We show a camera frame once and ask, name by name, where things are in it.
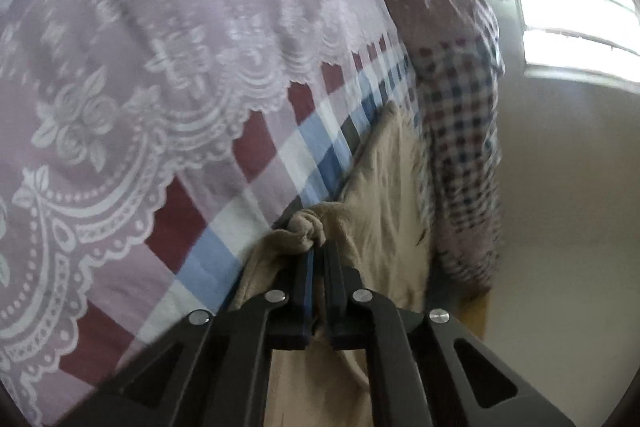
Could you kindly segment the beige long-sleeve garment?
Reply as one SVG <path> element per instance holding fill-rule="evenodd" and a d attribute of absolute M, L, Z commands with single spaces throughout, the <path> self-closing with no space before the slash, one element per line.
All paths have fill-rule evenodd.
<path fill-rule="evenodd" d="M 402 309 L 419 312 L 431 264 L 431 231 L 420 203 L 422 147 L 394 102 L 378 113 L 340 196 L 299 210 L 254 248 L 232 301 L 238 309 L 272 286 L 285 261 L 314 243 L 333 241 L 364 286 Z M 370 426 L 366 355 L 335 351 L 325 331 L 303 351 L 273 353 L 268 426 Z"/>

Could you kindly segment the checkered rolled duvet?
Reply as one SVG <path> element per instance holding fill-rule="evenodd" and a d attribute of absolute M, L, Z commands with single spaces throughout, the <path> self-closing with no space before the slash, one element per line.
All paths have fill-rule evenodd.
<path fill-rule="evenodd" d="M 500 235 L 499 27 L 486 0 L 384 0 L 416 72 L 446 273 L 489 291 Z"/>

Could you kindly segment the checkered bed sheet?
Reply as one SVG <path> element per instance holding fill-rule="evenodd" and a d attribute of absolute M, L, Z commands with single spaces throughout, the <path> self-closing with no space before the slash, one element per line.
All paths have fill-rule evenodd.
<path fill-rule="evenodd" d="M 55 424 L 334 197 L 388 102 L 384 0 L 1 0 L 1 381 Z"/>

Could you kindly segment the window with frame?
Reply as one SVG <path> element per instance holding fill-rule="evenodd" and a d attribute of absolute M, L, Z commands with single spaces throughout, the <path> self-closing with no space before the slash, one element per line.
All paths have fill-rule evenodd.
<path fill-rule="evenodd" d="M 496 0 L 513 75 L 639 91 L 639 0 Z"/>

